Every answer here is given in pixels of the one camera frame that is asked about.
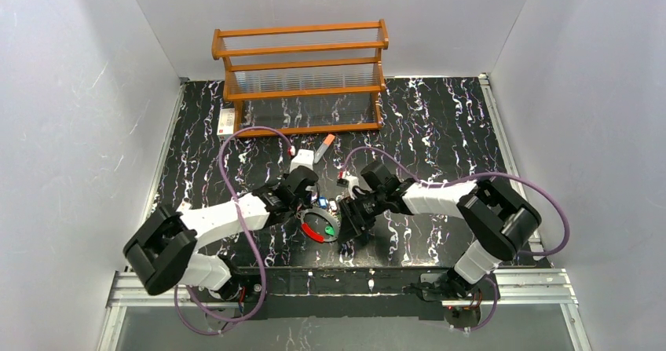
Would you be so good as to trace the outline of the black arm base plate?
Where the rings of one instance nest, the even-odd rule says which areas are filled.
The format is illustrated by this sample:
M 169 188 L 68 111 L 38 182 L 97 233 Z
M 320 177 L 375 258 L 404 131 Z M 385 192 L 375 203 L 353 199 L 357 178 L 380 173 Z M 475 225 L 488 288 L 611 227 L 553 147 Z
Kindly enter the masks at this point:
M 228 289 L 215 293 L 195 288 L 194 299 L 221 315 L 253 312 L 252 320 L 282 318 L 415 317 L 451 320 L 454 327 L 473 327 L 481 307 L 494 300 L 491 285 L 481 281 L 469 294 L 449 297 L 424 291 L 445 268 L 268 268 L 266 283 L 259 271 L 241 268 Z

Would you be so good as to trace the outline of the aluminium front frame rail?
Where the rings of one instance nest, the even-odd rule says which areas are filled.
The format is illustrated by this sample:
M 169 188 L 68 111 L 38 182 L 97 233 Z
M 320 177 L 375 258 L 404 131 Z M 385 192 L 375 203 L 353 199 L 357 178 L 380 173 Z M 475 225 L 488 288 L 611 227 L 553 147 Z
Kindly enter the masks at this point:
M 411 292 L 434 268 L 271 268 L 269 295 L 236 327 L 185 290 L 148 296 L 115 276 L 100 350 L 588 350 L 562 269 L 508 268 L 476 300 Z

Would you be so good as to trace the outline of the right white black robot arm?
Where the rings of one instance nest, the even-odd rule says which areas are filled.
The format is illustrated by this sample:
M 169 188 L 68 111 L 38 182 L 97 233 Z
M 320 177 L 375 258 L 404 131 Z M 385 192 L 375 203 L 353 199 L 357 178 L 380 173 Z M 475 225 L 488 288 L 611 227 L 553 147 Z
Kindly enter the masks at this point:
M 513 260 L 542 221 L 539 212 L 499 177 L 432 188 L 413 178 L 400 180 L 379 161 L 367 165 L 360 175 L 369 188 L 349 183 L 349 196 L 338 203 L 340 244 L 365 234 L 387 211 L 460 218 L 474 234 L 474 242 L 443 277 L 419 285 L 424 291 L 466 296 L 500 263 Z

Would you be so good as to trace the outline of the wooden three-tier shelf rack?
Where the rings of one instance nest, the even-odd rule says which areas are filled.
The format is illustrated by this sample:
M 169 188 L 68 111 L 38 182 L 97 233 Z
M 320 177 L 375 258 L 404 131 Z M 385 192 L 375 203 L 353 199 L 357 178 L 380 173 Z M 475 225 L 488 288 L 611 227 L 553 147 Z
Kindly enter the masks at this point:
M 264 137 L 251 127 L 247 109 L 254 102 L 335 98 L 356 101 L 356 121 L 335 119 L 315 126 L 282 126 L 287 135 L 379 130 L 379 95 L 386 89 L 382 54 L 390 37 L 386 22 L 352 22 L 264 27 L 213 33 L 211 56 L 223 63 L 223 100 L 232 104 L 233 129 L 240 137 Z

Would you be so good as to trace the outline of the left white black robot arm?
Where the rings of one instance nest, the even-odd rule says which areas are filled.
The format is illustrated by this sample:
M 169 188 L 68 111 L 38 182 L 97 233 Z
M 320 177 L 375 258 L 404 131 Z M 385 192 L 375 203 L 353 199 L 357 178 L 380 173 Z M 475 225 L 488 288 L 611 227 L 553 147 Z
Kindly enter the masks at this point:
M 150 295 L 178 284 L 222 289 L 232 271 L 222 258 L 201 248 L 235 234 L 282 225 L 311 203 L 318 175 L 299 166 L 280 180 L 263 185 L 238 200 L 179 212 L 159 206 L 123 247 L 123 256 Z

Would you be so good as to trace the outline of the red white keyring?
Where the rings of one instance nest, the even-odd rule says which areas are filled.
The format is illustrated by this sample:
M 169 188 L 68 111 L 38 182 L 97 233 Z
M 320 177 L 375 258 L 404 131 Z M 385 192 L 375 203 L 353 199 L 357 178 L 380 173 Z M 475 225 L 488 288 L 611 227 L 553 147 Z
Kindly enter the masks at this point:
M 334 243 L 340 233 L 340 222 L 337 215 L 321 208 L 309 208 L 297 213 L 300 229 L 312 241 L 317 243 Z M 331 226 L 335 229 L 335 236 L 328 236 L 325 228 Z

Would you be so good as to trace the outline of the orange grey marker pen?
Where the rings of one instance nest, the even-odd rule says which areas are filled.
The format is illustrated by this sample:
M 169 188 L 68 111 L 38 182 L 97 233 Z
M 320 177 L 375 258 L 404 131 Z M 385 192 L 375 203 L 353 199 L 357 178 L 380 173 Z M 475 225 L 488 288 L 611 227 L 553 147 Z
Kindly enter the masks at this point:
M 321 161 L 324 153 L 330 148 L 331 144 L 335 140 L 335 135 L 330 133 L 328 134 L 324 140 L 322 141 L 321 145 L 317 148 L 317 150 L 314 153 L 314 163 L 317 164 L 319 161 Z

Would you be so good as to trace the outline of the small white red box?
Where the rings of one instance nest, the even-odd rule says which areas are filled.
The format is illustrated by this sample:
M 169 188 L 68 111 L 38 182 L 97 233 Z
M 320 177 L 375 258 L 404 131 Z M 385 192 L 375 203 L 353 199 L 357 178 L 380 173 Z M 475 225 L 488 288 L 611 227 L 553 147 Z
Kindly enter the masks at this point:
M 220 142 L 236 132 L 236 110 L 234 108 L 222 108 L 218 116 L 217 136 Z

